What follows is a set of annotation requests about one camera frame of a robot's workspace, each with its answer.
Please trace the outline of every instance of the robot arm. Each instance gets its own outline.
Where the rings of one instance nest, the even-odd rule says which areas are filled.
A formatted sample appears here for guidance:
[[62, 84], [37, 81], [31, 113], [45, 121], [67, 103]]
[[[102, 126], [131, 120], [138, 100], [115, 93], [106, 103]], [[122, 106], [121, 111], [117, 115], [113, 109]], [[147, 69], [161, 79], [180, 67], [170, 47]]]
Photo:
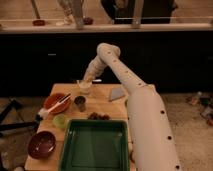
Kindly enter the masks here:
[[164, 103], [153, 85], [146, 84], [119, 59], [120, 49], [101, 43], [84, 81], [100, 76], [106, 66], [127, 89], [127, 113], [138, 171], [180, 171], [174, 138]]

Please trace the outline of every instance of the green plastic tray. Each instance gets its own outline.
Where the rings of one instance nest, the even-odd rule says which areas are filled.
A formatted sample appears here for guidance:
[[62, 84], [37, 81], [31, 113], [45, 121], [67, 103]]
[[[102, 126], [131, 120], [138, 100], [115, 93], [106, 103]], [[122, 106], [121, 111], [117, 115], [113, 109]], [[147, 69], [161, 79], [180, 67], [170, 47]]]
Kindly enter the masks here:
[[129, 171], [126, 122], [71, 120], [59, 171]]

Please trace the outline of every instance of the table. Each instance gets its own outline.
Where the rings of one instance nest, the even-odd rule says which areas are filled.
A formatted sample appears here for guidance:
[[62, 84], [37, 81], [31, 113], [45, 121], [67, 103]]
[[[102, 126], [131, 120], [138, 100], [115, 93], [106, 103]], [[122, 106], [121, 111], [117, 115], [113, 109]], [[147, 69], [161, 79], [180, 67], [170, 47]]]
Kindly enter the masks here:
[[[121, 87], [125, 92], [125, 97], [112, 102], [108, 101], [109, 93], [112, 88]], [[71, 93], [71, 99], [74, 100], [76, 96], [82, 95], [77, 84], [54, 84], [51, 94]], [[125, 100], [128, 97], [128, 93], [120, 84], [93, 84], [91, 93], [84, 95], [86, 97], [86, 111], [80, 112], [74, 103], [71, 103], [70, 107], [64, 112], [70, 119], [87, 119], [92, 113], [96, 112], [99, 114], [108, 114], [113, 120], [124, 120], [127, 122], [127, 110], [125, 107]], [[56, 148], [53, 154], [45, 160], [36, 160], [27, 157], [25, 163], [26, 170], [40, 170], [40, 171], [57, 171], [59, 165], [60, 154], [63, 148], [65, 131], [60, 130], [52, 124], [53, 116], [48, 116], [45, 120], [41, 121], [38, 132], [50, 131], [56, 137]], [[128, 129], [128, 145], [129, 151], [132, 150], [131, 135]], [[130, 170], [136, 171], [134, 163], [130, 160]]]

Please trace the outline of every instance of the floor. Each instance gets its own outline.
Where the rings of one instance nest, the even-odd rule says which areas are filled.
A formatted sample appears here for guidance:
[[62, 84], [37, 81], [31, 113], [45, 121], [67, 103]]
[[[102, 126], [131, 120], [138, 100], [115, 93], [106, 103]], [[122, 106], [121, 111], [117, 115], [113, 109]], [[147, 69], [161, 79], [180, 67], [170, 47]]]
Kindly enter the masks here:
[[[213, 19], [212, 0], [176, 0], [178, 8], [172, 14], [172, 23], [209, 22]], [[56, 0], [36, 0], [41, 18], [49, 24], [63, 20], [64, 14]], [[94, 24], [110, 24], [98, 0], [85, 0], [84, 15], [92, 17]], [[35, 19], [30, 0], [0, 0], [0, 23], [7, 26], [29, 25]], [[200, 116], [203, 106], [191, 106], [186, 102], [191, 93], [161, 94], [174, 134], [177, 152], [185, 171], [213, 170], [213, 127]], [[23, 106], [13, 109], [3, 124], [34, 120], [43, 105], [45, 97], [13, 97]], [[0, 111], [10, 101], [0, 98]], [[0, 151], [3, 165], [9, 170], [23, 166], [27, 157], [27, 144], [33, 135], [31, 128], [4, 131], [0, 138]]]

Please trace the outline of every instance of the bowl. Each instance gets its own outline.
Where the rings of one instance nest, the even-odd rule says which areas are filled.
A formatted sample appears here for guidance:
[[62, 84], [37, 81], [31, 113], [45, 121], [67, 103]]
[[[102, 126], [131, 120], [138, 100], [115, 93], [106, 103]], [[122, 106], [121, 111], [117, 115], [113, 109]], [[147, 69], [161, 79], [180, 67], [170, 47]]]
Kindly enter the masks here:
[[49, 131], [41, 131], [31, 138], [28, 154], [34, 159], [44, 159], [52, 154], [55, 146], [55, 136]]
[[[64, 93], [54, 93], [54, 94], [50, 95], [44, 101], [44, 106], [43, 107], [45, 109], [51, 108], [53, 105], [55, 105], [64, 96], [66, 96], [66, 94], [64, 94]], [[58, 113], [61, 113], [61, 112], [65, 111], [70, 106], [70, 103], [71, 103], [71, 99], [66, 100], [64, 103], [62, 103], [61, 105], [56, 107], [54, 110], [52, 110], [50, 112], [50, 114], [55, 115], [55, 114], [58, 114]]]

